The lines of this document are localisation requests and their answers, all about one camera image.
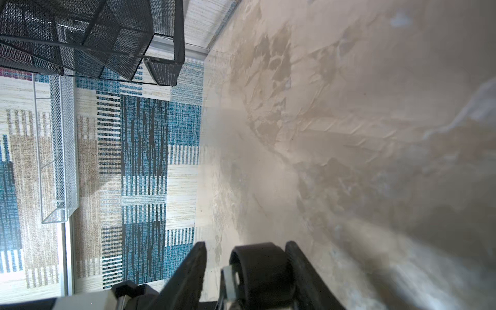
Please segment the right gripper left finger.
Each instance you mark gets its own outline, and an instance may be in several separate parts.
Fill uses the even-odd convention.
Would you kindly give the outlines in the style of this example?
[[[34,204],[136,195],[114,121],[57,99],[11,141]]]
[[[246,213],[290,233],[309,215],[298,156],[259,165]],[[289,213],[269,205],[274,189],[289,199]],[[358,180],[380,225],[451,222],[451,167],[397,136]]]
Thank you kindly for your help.
[[[205,242],[197,242],[154,301],[155,309],[198,309],[207,264]]]

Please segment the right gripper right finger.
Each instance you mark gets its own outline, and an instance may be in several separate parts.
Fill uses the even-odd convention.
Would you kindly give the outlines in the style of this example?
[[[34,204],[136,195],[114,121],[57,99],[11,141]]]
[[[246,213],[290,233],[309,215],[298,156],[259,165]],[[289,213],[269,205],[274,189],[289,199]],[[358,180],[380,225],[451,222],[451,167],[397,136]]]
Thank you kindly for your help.
[[[345,310],[296,242],[289,241],[285,253],[293,270],[295,309]]]

